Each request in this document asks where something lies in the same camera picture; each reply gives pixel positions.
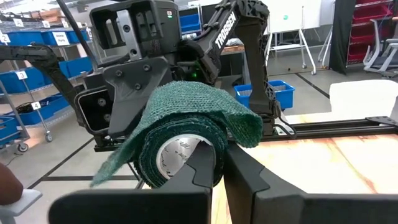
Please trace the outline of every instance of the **wooden surface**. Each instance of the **wooden surface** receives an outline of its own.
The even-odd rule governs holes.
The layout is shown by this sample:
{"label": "wooden surface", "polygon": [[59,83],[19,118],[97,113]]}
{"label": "wooden surface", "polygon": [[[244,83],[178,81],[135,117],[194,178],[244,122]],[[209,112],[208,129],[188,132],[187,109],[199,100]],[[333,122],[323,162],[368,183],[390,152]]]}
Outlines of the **wooden surface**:
{"label": "wooden surface", "polygon": [[[336,118],[319,113],[287,119],[309,123]],[[262,142],[245,151],[308,193],[398,194],[397,135]],[[213,189],[211,222],[231,223],[223,181]]]}

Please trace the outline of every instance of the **whiteboard easel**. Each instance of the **whiteboard easel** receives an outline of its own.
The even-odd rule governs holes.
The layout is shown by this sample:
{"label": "whiteboard easel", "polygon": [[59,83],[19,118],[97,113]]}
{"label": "whiteboard easel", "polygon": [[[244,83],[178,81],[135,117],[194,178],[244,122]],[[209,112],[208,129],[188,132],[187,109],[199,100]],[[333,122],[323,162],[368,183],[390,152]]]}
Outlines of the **whiteboard easel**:
{"label": "whiteboard easel", "polygon": [[[266,66],[268,64],[269,52],[271,50],[287,50],[287,49],[301,49],[303,65],[302,68],[306,68],[307,65],[305,63],[304,56],[304,48],[307,50],[308,56],[310,57],[311,64],[313,66],[313,70],[311,74],[317,73],[317,68],[312,59],[312,55],[310,49],[308,48],[307,41],[305,40],[304,33],[302,29],[304,28],[304,10],[305,5],[300,0],[262,0],[264,4],[268,6],[269,16],[267,21],[267,29],[264,35],[269,35],[267,41],[267,49],[266,49]],[[300,44],[289,44],[289,45],[280,45],[271,47],[273,34],[289,32],[289,31],[298,31],[298,36],[300,37]]]}

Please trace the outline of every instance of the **white object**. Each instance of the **white object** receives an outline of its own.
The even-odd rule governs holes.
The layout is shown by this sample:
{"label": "white object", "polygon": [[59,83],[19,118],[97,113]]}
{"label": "white object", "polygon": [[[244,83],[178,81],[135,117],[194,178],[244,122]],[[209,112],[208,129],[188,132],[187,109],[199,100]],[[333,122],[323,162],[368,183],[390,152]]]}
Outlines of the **white object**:
{"label": "white object", "polygon": [[69,24],[67,21],[62,21],[62,25],[64,28],[69,28]]}
{"label": "white object", "polygon": [[10,43],[11,40],[7,34],[0,34],[1,35],[1,42],[3,43]]}
{"label": "white object", "polygon": [[262,2],[269,10],[265,35],[303,29],[302,0],[262,0]]}
{"label": "white object", "polygon": [[30,105],[32,105],[33,110],[37,110],[42,107],[42,105],[40,105],[40,102],[34,102],[34,103],[31,103]]}
{"label": "white object", "polygon": [[18,217],[24,211],[26,211],[31,205],[33,205],[42,193],[37,190],[25,189],[22,193],[22,197],[16,203],[10,205],[0,205],[0,221],[2,224],[16,224],[14,217]]}
{"label": "white object", "polygon": [[23,27],[24,26],[24,23],[22,22],[22,19],[13,19],[13,20],[14,20],[15,26],[18,26],[18,27]]}
{"label": "white object", "polygon": [[52,32],[54,35],[55,41],[57,42],[58,46],[69,45],[69,40],[67,37],[67,33],[65,32]]}
{"label": "white object", "polygon": [[25,71],[19,71],[19,72],[16,72],[16,74],[17,74],[19,80],[23,80],[23,79],[27,78]]}
{"label": "white object", "polygon": [[335,15],[335,1],[336,0],[322,0],[320,25],[333,25],[333,17]]}
{"label": "white object", "polygon": [[390,116],[398,96],[398,83],[365,80],[330,86],[331,112],[341,119]]}
{"label": "white object", "polygon": [[42,21],[44,28],[50,28],[50,23],[48,21]]}

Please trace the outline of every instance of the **blue storage bin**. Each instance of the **blue storage bin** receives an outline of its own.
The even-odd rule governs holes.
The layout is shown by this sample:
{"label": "blue storage bin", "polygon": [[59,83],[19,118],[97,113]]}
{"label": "blue storage bin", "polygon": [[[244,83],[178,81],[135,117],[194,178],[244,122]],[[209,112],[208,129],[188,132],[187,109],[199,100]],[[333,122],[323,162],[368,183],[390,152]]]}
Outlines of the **blue storage bin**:
{"label": "blue storage bin", "polygon": [[[89,38],[88,38],[88,36],[87,36],[87,32],[86,32],[85,30],[81,30],[80,32],[81,32],[81,34],[83,35],[83,38],[84,38],[85,40],[89,40]],[[80,41],[79,41],[79,39],[77,38],[77,35],[76,35],[76,33],[75,33],[74,31],[67,31],[67,37],[68,37],[68,40],[69,40],[69,43],[70,43],[70,44],[77,44],[77,43],[80,43]]]}
{"label": "blue storage bin", "polygon": [[[43,119],[48,119],[54,115],[55,112],[62,110],[66,106],[68,106],[68,102],[61,94],[56,94],[53,96],[49,96],[46,99],[40,100],[40,104],[48,103],[47,106],[42,106],[40,110],[40,114]],[[8,113],[8,116],[14,116],[14,113]],[[32,111],[30,113],[21,113],[19,114],[24,125],[33,125],[41,122],[40,116],[37,110]]]}
{"label": "blue storage bin", "polygon": [[[34,90],[45,85],[43,74],[38,69],[27,68],[25,69],[25,72],[27,75],[25,82],[30,90]],[[24,93],[27,91],[24,82],[18,79],[15,72],[1,73],[0,80],[4,87],[6,87],[8,93]]]}
{"label": "blue storage bin", "polygon": [[78,58],[68,61],[68,71],[70,78],[80,75],[81,72],[89,72],[93,69],[88,57]]}
{"label": "blue storage bin", "polygon": [[37,44],[44,44],[44,40],[41,34],[41,31],[15,31],[8,32],[8,37],[10,38],[11,43],[9,45],[29,45],[32,42],[36,42]]}
{"label": "blue storage bin", "polygon": [[[294,87],[282,80],[269,81],[268,84],[274,87],[276,99],[280,102],[280,107],[284,110],[293,107]],[[234,86],[236,99],[249,108],[249,97],[252,91],[251,84]]]}
{"label": "blue storage bin", "polygon": [[[67,77],[69,78],[69,71],[68,71],[68,62],[67,61],[63,61],[59,63],[60,65],[60,69],[61,72]],[[43,74],[43,78],[44,78],[44,85],[49,85],[51,84],[51,80],[49,77],[47,77],[46,75]]]}
{"label": "blue storage bin", "polygon": [[180,23],[182,34],[196,32],[200,30],[199,14],[180,16]]}
{"label": "blue storage bin", "polygon": [[0,116],[0,146],[18,139],[21,133],[17,129],[17,120],[13,117]]}

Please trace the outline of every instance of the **gray floor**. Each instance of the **gray floor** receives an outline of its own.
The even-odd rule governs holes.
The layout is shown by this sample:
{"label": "gray floor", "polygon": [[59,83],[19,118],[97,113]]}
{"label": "gray floor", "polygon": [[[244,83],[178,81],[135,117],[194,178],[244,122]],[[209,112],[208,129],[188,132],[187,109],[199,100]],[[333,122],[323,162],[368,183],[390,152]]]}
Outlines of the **gray floor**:
{"label": "gray floor", "polygon": [[[283,80],[295,87],[294,107],[287,109],[286,115],[321,113],[331,110],[329,99],[316,90],[314,86],[309,85],[298,75],[292,73],[294,71],[299,72],[299,75],[326,94],[329,92],[332,83],[380,79],[378,74],[364,73],[360,70],[351,72],[347,76],[324,70],[312,76],[308,73],[308,69],[307,72],[302,71],[300,60],[301,56],[299,55],[295,57],[286,55],[278,58],[279,67],[275,64],[276,62],[270,62],[270,67],[274,67],[270,68],[270,70],[273,70],[269,77],[270,80]],[[291,74],[280,75],[283,72],[288,73],[287,67],[290,67]],[[229,86],[236,78],[226,78],[218,84],[234,94]],[[396,105],[392,117],[398,119],[398,105]],[[0,162],[7,164],[15,157],[8,167],[24,184],[25,188],[32,187],[41,191],[44,195],[17,218],[17,223],[46,224],[47,212],[51,203],[67,193],[87,189],[91,176],[95,174],[109,153],[94,152],[94,142],[89,142],[91,136],[85,129],[76,124],[73,116],[51,127],[54,136],[54,141],[51,143],[44,141],[42,129],[31,129],[30,132],[33,137],[28,142],[30,149],[23,156],[15,157],[15,150],[13,149],[0,151]],[[128,166],[124,166],[116,175],[122,180],[112,180],[100,187],[131,189],[137,184],[136,180],[131,180],[131,170]]]}

